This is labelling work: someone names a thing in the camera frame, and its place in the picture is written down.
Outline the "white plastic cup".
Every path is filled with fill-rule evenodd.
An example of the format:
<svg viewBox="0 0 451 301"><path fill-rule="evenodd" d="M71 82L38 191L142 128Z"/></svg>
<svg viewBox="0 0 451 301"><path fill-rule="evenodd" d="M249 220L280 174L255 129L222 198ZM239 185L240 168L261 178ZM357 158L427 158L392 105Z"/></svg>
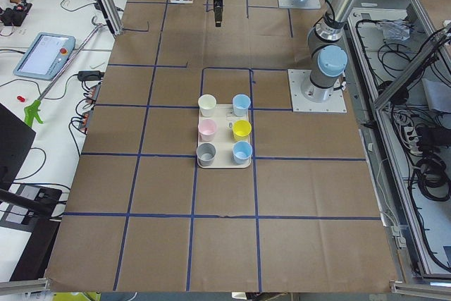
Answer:
<svg viewBox="0 0 451 301"><path fill-rule="evenodd" d="M212 117L216 108L216 98L211 94L203 94L198 99L198 105L203 117Z"/></svg>

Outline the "light blue plastic cup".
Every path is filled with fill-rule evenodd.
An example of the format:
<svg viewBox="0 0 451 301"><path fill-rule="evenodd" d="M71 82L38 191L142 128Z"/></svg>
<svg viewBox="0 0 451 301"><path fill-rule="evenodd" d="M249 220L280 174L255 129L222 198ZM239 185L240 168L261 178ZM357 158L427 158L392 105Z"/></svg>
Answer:
<svg viewBox="0 0 451 301"><path fill-rule="evenodd" d="M250 98L246 94L236 94L233 97L233 113L237 117L243 117L247 115L248 109L251 104Z"/></svg>

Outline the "pink plastic cup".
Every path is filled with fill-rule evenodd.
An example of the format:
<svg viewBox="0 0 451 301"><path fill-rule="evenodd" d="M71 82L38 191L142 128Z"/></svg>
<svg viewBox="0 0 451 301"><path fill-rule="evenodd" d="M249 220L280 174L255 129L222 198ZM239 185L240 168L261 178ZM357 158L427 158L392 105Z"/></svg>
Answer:
<svg viewBox="0 0 451 301"><path fill-rule="evenodd" d="M217 125L213 119L201 120L198 124L198 133L203 142L212 141L217 132Z"/></svg>

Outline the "yellow plastic cup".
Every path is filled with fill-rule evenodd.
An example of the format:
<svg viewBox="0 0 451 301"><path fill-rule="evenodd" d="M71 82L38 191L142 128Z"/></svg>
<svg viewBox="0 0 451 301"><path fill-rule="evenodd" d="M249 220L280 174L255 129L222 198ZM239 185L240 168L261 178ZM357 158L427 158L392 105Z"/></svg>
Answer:
<svg viewBox="0 0 451 301"><path fill-rule="evenodd" d="M252 131L252 125L249 121L238 120L234 122L232 130L235 141L246 141Z"/></svg>

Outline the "grey plastic cup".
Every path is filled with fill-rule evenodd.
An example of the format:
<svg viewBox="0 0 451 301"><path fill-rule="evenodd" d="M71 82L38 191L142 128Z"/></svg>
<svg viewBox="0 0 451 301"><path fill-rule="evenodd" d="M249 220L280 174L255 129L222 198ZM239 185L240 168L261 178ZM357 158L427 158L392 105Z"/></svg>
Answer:
<svg viewBox="0 0 451 301"><path fill-rule="evenodd" d="M198 164L201 167L212 165L216 156L216 148L210 142L200 144L196 150Z"/></svg>

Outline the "cream rabbit print tray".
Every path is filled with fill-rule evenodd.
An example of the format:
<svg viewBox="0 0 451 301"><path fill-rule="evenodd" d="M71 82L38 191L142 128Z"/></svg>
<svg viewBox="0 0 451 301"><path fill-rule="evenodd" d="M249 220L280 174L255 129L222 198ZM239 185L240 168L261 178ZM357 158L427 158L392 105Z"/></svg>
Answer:
<svg viewBox="0 0 451 301"><path fill-rule="evenodd" d="M203 117L200 112L198 114L198 122L207 119L208 117ZM217 104L214 114L209 119L213 119L217 125L217 132L212 141L209 141L216 148L216 156L212 165L200 168L205 169L230 169L230 168L247 168L252 162L252 158L244 164L236 164L233 159L233 145L237 142L233 137L233 124L238 120L249 121L248 116L237 117L233 113L232 104ZM198 133L197 146L205 143L201 141Z"/></svg>

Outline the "black power adapter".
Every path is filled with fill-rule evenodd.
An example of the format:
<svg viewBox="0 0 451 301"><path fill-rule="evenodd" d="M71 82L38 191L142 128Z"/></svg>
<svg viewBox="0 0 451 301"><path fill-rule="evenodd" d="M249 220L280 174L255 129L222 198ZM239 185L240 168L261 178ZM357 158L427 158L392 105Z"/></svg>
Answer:
<svg viewBox="0 0 451 301"><path fill-rule="evenodd" d="M104 72L99 70L82 70L77 74L78 80L82 81L98 81L104 76Z"/></svg>

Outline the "teach pendant tablet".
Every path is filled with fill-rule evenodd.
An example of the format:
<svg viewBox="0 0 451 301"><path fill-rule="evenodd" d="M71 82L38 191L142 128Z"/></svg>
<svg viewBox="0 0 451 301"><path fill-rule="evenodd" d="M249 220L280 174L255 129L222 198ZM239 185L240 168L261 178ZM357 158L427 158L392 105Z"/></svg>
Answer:
<svg viewBox="0 0 451 301"><path fill-rule="evenodd" d="M75 48L75 38L40 32L25 52L13 74L38 80L52 80Z"/></svg>

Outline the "brown paper table cover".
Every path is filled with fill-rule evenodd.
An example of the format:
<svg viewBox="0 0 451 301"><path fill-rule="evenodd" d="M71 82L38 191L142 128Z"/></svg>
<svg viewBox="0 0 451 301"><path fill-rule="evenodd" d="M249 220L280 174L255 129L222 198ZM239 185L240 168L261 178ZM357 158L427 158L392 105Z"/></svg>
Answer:
<svg viewBox="0 0 451 301"><path fill-rule="evenodd" d="M56 292L384 293L397 278L348 92L295 113L319 12L128 0L46 272Z"/></svg>

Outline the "black computer monitor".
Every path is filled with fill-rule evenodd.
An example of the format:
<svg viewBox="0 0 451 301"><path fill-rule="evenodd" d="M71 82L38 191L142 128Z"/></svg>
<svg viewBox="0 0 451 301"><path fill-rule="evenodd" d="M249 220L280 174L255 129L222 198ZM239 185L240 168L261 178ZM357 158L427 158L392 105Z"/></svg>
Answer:
<svg viewBox="0 0 451 301"><path fill-rule="evenodd" d="M35 131L5 106L1 106L1 202L6 203L5 221L27 224L33 217L50 218L61 191L43 184L18 184L16 177L31 150Z"/></svg>

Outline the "green handled reach grabber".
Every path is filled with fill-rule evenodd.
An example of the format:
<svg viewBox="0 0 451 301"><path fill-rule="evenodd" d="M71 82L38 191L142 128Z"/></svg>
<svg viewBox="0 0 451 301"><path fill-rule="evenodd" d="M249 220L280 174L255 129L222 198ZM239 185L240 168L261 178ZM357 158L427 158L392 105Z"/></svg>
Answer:
<svg viewBox="0 0 451 301"><path fill-rule="evenodd" d="M69 65L76 59L77 55L85 48L87 43L95 36L95 34L100 31L103 27L106 27L106 23L94 23L94 29L91 31L91 33L88 34L88 36L83 40L81 45L71 53L68 60L63 64L60 71L55 75L55 77L52 79L52 81L47 85L47 87L42 91L42 93L36 98L36 100L33 101L32 104L29 106L26 106L24 108L25 117L24 122L29 127L32 127L32 124L34 121L37 121L40 124L43 124L42 119L39 117L39 106L42 102L42 100L46 97L48 92L52 89L52 87L57 83L59 78L63 75L63 73L66 71L66 69L69 67Z"/></svg>

